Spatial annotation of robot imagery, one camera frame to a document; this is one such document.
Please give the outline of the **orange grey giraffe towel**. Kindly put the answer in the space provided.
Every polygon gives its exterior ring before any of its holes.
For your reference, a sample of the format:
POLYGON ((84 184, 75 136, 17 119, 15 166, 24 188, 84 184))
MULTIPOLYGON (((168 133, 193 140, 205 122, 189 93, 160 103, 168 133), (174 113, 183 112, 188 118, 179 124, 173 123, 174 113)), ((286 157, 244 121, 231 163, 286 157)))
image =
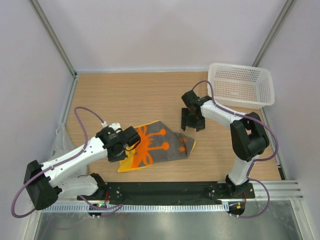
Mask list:
POLYGON ((153 121, 134 128, 138 145, 127 148, 127 157, 121 160, 118 173, 145 169, 157 163, 187 159, 197 141, 180 132, 170 130, 161 121, 153 121))

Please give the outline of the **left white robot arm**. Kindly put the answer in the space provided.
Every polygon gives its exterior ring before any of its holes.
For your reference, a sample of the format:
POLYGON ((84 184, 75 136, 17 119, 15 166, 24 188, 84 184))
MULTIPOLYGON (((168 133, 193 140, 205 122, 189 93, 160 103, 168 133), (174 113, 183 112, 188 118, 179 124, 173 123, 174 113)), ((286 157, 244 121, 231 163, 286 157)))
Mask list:
POLYGON ((104 127, 82 146, 52 160, 30 162, 26 167, 24 184, 36 210, 44 210, 61 197, 91 196, 101 200, 106 188, 100 178, 88 176, 84 182, 68 179, 81 168, 103 158, 118 162, 127 157, 127 147, 136 146, 141 138, 132 127, 123 130, 114 123, 104 127))

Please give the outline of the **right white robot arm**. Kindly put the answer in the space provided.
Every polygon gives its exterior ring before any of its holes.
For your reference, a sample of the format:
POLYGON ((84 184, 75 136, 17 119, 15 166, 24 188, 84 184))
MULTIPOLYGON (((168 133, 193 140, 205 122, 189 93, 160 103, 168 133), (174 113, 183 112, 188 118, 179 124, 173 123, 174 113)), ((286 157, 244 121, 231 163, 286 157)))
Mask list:
POLYGON ((231 172, 225 178, 225 192, 231 198, 241 196, 249 183, 248 174, 254 161, 258 160, 270 144, 260 116, 255 112, 234 112, 214 103, 210 96, 197 96, 193 90, 184 93, 181 99, 185 104, 181 109, 182 130, 188 127, 197 132, 202 131, 206 127, 206 119, 230 130, 236 158, 231 172))

